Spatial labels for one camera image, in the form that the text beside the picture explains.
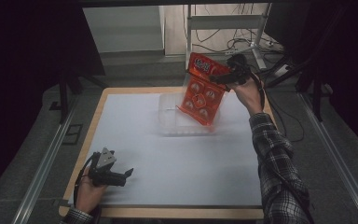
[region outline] wall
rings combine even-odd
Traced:
[[[84,8],[97,49],[102,52],[162,50],[159,8]]]

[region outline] table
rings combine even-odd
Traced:
[[[90,150],[91,142],[96,132],[99,120],[103,113],[103,106],[109,94],[128,93],[168,93],[180,92],[182,87],[158,87],[158,88],[108,88],[103,91],[100,102],[97,105],[94,117],[89,126],[86,139],[81,148],[74,172],[69,180],[63,199],[68,201],[74,189],[76,177]],[[265,111],[271,116],[269,103],[266,102]],[[65,216],[69,207],[61,206],[60,215]],[[215,218],[215,219],[262,219],[263,211],[260,208],[205,208],[205,207],[126,207],[109,206],[103,209],[103,217],[143,217],[143,218]]]

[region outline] snack package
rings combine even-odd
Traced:
[[[209,81],[209,75],[228,74],[229,68],[199,53],[191,53],[188,62],[190,79],[183,102],[179,109],[196,119],[200,124],[210,126],[222,101],[226,85]]]

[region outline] black curtain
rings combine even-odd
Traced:
[[[33,126],[43,92],[60,72],[74,71],[104,75],[77,2],[0,1],[0,175]]]

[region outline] clear plastic container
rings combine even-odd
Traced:
[[[178,108],[184,96],[184,92],[163,93],[159,96],[158,120],[162,133],[179,136],[213,134],[220,117],[219,111],[214,117],[213,125],[202,125]]]

